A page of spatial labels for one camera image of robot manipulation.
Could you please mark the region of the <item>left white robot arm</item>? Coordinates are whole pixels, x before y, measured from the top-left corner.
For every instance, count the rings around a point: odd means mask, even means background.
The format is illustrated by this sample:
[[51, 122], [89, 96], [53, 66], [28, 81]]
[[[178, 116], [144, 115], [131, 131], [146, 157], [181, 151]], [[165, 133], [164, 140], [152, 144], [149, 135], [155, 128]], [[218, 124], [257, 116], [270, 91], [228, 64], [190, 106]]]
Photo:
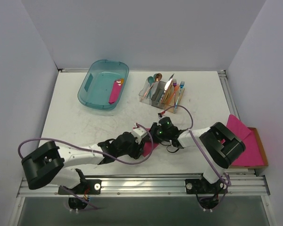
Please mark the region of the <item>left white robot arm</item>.
[[120, 161], [124, 155], [139, 159], [143, 154], [143, 138], [146, 135], [146, 130], [137, 128], [115, 139], [87, 147], [70, 144], [59, 147], [56, 140], [46, 139], [43, 145], [21, 160], [29, 189], [36, 190], [54, 184], [80, 194], [85, 190], [87, 182], [83, 172], [78, 169], [79, 165], [109, 164]]

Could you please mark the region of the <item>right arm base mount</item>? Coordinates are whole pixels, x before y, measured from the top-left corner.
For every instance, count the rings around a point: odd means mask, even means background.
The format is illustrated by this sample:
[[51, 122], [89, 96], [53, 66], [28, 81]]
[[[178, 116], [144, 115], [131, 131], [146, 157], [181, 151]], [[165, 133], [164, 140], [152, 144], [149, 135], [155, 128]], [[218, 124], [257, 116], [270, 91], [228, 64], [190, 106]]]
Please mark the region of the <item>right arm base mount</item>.
[[227, 187], [220, 180], [210, 184], [206, 179], [185, 179], [187, 194], [225, 194]]

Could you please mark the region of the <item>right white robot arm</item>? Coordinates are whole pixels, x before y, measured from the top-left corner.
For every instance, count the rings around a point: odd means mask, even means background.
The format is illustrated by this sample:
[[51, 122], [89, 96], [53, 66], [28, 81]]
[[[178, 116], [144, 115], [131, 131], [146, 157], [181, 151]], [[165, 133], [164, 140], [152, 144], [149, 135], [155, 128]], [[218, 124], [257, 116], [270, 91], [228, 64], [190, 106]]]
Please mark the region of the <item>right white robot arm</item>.
[[200, 180], [200, 188], [210, 193], [225, 170], [246, 150], [245, 144], [224, 124], [217, 122], [204, 129], [178, 129], [169, 117], [150, 128], [154, 143], [169, 142], [176, 149], [197, 146], [209, 164]]

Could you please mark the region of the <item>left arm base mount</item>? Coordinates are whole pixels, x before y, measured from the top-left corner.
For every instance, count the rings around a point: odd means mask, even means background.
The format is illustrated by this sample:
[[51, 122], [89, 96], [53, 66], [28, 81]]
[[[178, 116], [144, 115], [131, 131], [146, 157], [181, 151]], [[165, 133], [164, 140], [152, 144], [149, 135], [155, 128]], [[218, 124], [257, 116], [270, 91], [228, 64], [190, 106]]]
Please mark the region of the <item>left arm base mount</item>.
[[101, 193], [102, 180], [87, 178], [81, 182], [80, 178], [67, 179], [62, 182], [62, 186], [65, 186], [68, 190], [77, 195], [92, 194], [98, 195]]

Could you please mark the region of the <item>pink paper napkin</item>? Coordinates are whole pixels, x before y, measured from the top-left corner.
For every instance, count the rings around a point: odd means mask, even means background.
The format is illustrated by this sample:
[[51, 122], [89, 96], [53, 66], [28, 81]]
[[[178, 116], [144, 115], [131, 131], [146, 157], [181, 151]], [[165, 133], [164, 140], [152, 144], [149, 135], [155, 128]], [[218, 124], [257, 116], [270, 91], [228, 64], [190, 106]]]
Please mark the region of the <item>pink paper napkin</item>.
[[[159, 143], [157, 142], [154, 142], [154, 149], [157, 148], [159, 145]], [[149, 155], [149, 153], [151, 152], [152, 150], [152, 144], [151, 144], [151, 141], [145, 141], [145, 145], [143, 147], [143, 157], [146, 157]]]

